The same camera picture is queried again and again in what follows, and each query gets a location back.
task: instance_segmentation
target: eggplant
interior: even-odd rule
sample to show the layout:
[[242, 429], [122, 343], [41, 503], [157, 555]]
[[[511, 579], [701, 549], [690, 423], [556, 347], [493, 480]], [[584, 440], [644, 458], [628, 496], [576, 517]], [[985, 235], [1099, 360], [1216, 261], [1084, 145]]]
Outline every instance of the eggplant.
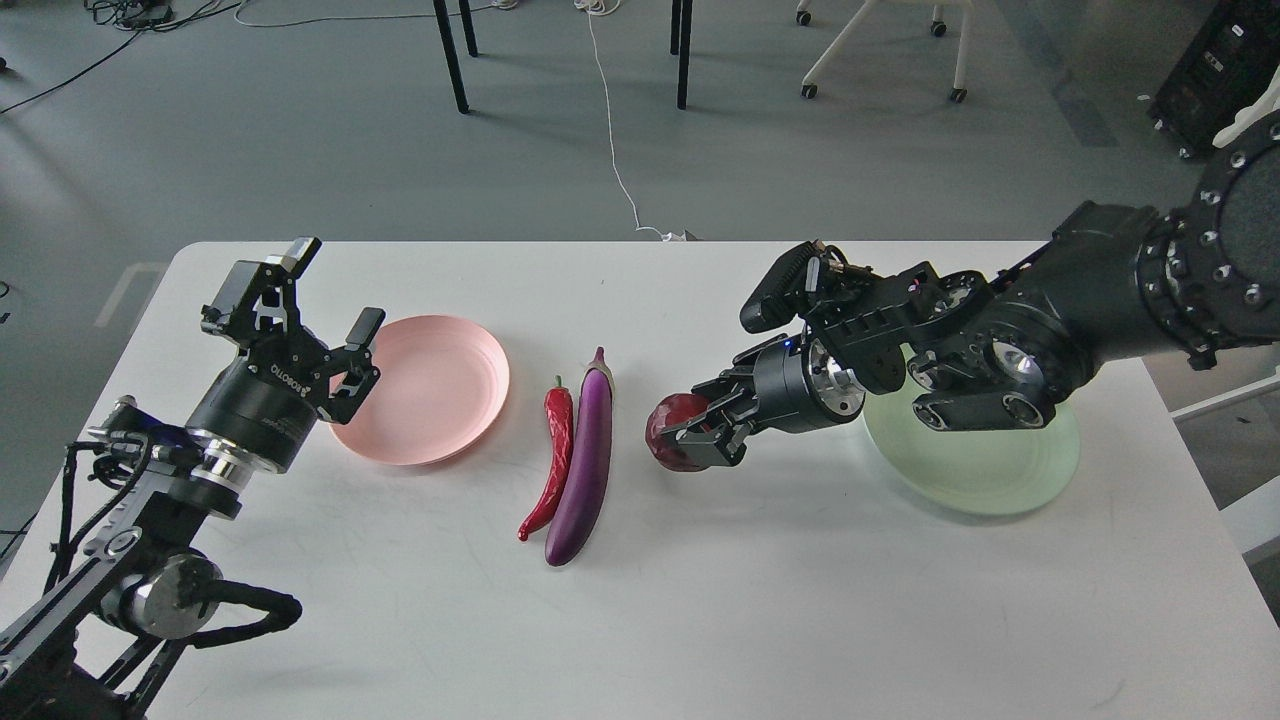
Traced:
[[596, 347], [577, 396], [577, 428], [564, 492], [547, 533], [548, 565], [558, 568], [573, 560], [591, 536], [604, 506], [612, 451], [613, 373], [604, 364], [604, 348]]

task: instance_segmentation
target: white chair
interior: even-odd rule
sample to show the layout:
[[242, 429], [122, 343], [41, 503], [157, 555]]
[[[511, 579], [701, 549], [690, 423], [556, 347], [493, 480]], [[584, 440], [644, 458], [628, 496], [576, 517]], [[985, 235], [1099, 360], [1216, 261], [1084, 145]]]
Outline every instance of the white chair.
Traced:
[[[796, 22], [803, 26], [809, 24], [813, 19], [813, 15], [809, 13], [810, 1], [812, 0], [800, 0], [800, 4], [796, 5]], [[960, 50], [956, 53], [956, 76], [951, 87], [951, 101], [964, 102], [965, 96], [969, 94], [964, 86], [964, 67], [965, 60], [969, 56], [969, 37], [972, 29], [969, 18], [973, 14], [973, 0], [865, 0], [863, 6], [854, 14], [854, 18], [849, 20], [849, 24], [845, 26], [845, 29], [840, 31], [836, 40], [827, 47], [822, 56], [818, 58], [818, 61], [814, 63], [813, 68], [809, 69], [809, 74], [804, 76], [804, 81], [800, 86], [800, 94], [809, 99], [818, 95], [818, 76], [822, 74], [823, 68], [826, 68], [827, 64], [831, 63], [832, 58], [835, 58], [836, 53], [840, 51], [840, 47], [854, 32], [854, 28], [867, 19], [867, 14], [870, 13], [874, 6], [886, 1], [933, 5], [933, 22], [929, 24], [929, 32], [934, 37], [942, 37], [947, 32], [947, 24], [942, 22], [942, 6], [960, 5]]]

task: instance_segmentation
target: table leg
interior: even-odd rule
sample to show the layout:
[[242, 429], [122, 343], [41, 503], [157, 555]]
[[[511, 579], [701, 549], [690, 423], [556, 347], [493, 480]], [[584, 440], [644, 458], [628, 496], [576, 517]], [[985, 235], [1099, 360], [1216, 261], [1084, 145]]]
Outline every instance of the table leg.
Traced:
[[449, 9], [444, 0], [433, 0], [435, 23], [440, 26], [440, 42], [444, 45], [444, 60], [449, 64], [449, 81], [453, 83], [453, 99], [463, 115], [471, 111], [467, 106], [467, 91], [462, 87], [462, 70], [458, 68], [458, 51], [453, 46], [453, 29], [449, 27]]
[[680, 9], [680, 83], [676, 87], [676, 108], [685, 109], [689, 97], [689, 36], [692, 32], [694, 0], [681, 0]]
[[462, 10], [462, 35], [467, 38], [467, 55], [475, 58], [480, 55], [480, 50], [476, 49], [476, 31], [471, 24], [471, 3], [458, 0], [458, 9]]
[[680, 54], [680, 8], [685, 0], [671, 0], [671, 54]]

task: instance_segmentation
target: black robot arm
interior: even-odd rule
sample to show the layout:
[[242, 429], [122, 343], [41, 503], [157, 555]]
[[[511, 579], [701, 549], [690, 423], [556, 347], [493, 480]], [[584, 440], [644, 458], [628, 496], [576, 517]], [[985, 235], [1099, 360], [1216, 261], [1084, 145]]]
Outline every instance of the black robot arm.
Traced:
[[1187, 206], [1084, 202], [989, 282], [974, 270], [938, 277], [929, 263], [881, 277], [833, 246], [801, 243], [774, 261], [739, 319], [760, 333], [797, 316], [800, 333], [692, 388], [705, 410], [650, 438], [659, 460], [736, 465], [749, 436], [849, 423], [867, 392], [908, 378], [922, 391], [916, 418], [936, 430], [1036, 429], [1110, 360], [1181, 350], [1208, 369], [1219, 351], [1271, 343], [1280, 111], [1210, 161]]
[[[287, 470], [316, 419], [349, 420], [378, 380], [369, 345], [381, 310], [366, 307], [332, 350], [301, 324], [294, 281], [319, 247], [305, 238], [285, 255], [234, 265], [201, 311], [201, 328], [239, 351], [186, 427], [160, 423], [124, 397], [90, 429], [93, 442], [69, 446], [64, 503], [79, 450], [95, 451], [92, 477], [116, 492], [74, 536], [64, 514], [44, 597], [0, 632], [0, 717], [143, 717], [186, 648], [255, 638], [301, 616], [288, 594], [223, 579], [191, 542], [210, 515], [236, 516], [256, 470]], [[73, 569], [82, 541], [86, 557]], [[219, 603], [265, 615], [201, 630]], [[136, 638], [99, 675], [76, 662], [77, 626], [90, 615]], [[122, 691], [143, 664], [134, 688]]]

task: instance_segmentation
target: gray floor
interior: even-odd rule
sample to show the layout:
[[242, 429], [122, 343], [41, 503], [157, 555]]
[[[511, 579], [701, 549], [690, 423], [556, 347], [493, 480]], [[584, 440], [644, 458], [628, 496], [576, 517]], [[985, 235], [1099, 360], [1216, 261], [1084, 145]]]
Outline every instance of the gray floor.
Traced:
[[[695, 3], [686, 111], [675, 108], [666, 0], [627, 0], [590, 26], [570, 0], [477, 13], [481, 56], [462, 58], [470, 117], [453, 108], [431, 19], [260, 29], [227, 13], [145, 35], [0, 117], [0, 279], [12, 286], [0, 299], [0, 528], [29, 516], [61, 445], [96, 420], [87, 409], [187, 243], [655, 241], [632, 229], [614, 181], [593, 28], [617, 164], [644, 224], [708, 240], [1047, 238], [1085, 199], [1189, 200], [1199, 168], [1152, 129], [1142, 97], [1212, 5], [978, 0], [963, 105], [947, 102], [959, 18], [934, 40], [918, 6], [873, 14], [806, 101], [800, 78], [855, 4], [819, 0], [799, 27], [787, 3]], [[429, 8], [257, 0], [246, 19]], [[125, 38], [73, 3], [0, 6], [12, 67], [0, 105]], [[376, 278], [334, 291], [358, 295], [362, 282]], [[1245, 365], [1238, 374], [1275, 361]], [[1162, 387], [1181, 393], [1172, 406], [1215, 392], [1178, 361], [1162, 368]]]

